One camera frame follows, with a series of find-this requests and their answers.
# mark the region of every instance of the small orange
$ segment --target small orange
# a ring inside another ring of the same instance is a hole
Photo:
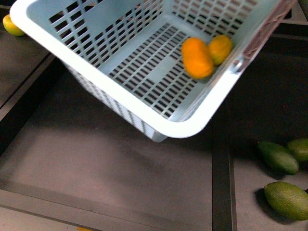
[[[214,63],[208,46],[199,38],[189,38],[182,45],[184,68],[195,79],[203,79],[213,73]]]
[[[226,35],[218,35],[208,45],[215,65],[222,64],[232,50],[232,41]]]

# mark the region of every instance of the lime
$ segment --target lime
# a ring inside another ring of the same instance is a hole
[[[289,150],[279,144],[261,141],[257,144],[266,164],[274,171],[295,175],[299,171],[298,161]]]
[[[298,161],[308,161],[308,138],[295,139],[287,143],[287,148]]]
[[[281,215],[293,220],[308,219],[308,194],[287,182],[274,182],[264,187],[270,206]]]

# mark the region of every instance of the gray surface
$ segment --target gray surface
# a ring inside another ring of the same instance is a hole
[[[291,221],[267,203],[263,187],[278,180],[308,188],[308,163],[295,176],[271,171],[257,141],[285,145],[308,137],[308,58],[264,54],[230,93],[232,152],[238,231],[307,231],[308,221]]]
[[[211,230],[210,129],[155,143],[67,74],[1,157],[1,189],[166,230]]]
[[[10,35],[2,23],[0,51],[1,107],[49,52],[28,36]]]

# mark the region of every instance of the basket slot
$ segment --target basket slot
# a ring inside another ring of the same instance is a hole
[[[119,11],[122,13],[119,15],[112,10],[114,6],[108,7],[114,5],[110,0],[77,0],[50,17],[49,21],[63,44],[99,68],[162,13],[162,2],[158,0],[151,5],[150,0],[125,1],[126,10],[121,8]],[[98,31],[97,17],[103,15],[103,20],[108,21],[111,13],[112,23]]]
[[[198,81],[186,75],[180,46],[188,36],[170,24],[163,25],[109,76],[171,119]]]
[[[211,37],[232,37],[256,4],[256,0],[174,0],[172,13]]]

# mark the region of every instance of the plastic basket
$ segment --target plastic basket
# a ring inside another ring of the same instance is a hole
[[[296,0],[18,0],[11,18],[80,84],[153,141],[201,131]],[[194,80],[180,48],[218,34],[234,48]]]

